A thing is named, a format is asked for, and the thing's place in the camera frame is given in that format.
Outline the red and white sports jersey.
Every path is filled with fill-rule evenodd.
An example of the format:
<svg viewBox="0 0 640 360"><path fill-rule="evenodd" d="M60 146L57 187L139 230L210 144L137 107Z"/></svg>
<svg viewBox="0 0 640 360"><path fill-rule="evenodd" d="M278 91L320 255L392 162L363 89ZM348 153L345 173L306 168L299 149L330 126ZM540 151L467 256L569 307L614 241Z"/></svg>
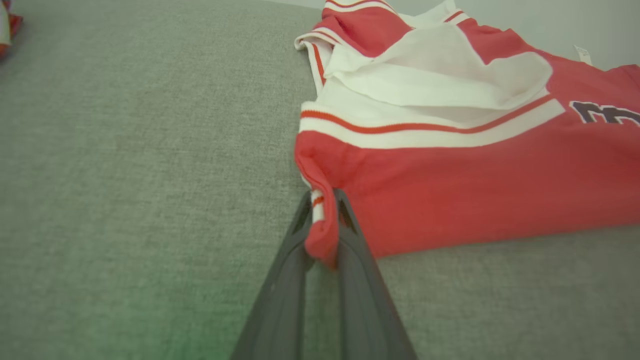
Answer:
<svg viewBox="0 0 640 360"><path fill-rule="evenodd" d="M640 224L640 66L549 54L444 0L326 0L294 41L314 100L294 158L307 253L334 267L343 190L374 256Z"/></svg>

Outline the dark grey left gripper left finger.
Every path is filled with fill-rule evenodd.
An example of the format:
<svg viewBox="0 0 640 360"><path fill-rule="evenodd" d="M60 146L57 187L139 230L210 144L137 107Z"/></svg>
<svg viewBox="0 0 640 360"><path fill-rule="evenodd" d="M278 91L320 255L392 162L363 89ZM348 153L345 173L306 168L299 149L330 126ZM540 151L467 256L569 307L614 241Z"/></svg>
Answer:
<svg viewBox="0 0 640 360"><path fill-rule="evenodd" d="M305 241L313 223L312 212L307 191L274 256L231 360L302 360L306 272L313 264Z"/></svg>

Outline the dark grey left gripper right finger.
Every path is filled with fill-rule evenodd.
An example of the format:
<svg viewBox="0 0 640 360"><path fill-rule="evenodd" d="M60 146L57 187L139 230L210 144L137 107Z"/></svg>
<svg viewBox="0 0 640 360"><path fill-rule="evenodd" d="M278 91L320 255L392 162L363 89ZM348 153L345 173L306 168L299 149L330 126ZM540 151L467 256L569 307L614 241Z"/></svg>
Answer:
<svg viewBox="0 0 640 360"><path fill-rule="evenodd" d="M347 194L334 198L342 360L418 360Z"/></svg>

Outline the red shorts with white stripe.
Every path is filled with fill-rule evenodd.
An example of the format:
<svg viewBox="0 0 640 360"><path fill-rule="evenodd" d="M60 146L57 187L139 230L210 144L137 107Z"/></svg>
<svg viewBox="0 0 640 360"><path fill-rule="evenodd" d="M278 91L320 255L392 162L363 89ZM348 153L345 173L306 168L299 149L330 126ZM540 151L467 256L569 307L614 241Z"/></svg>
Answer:
<svg viewBox="0 0 640 360"><path fill-rule="evenodd" d="M0 59L12 46L12 41L24 18L11 12L12 0L0 0Z"/></svg>

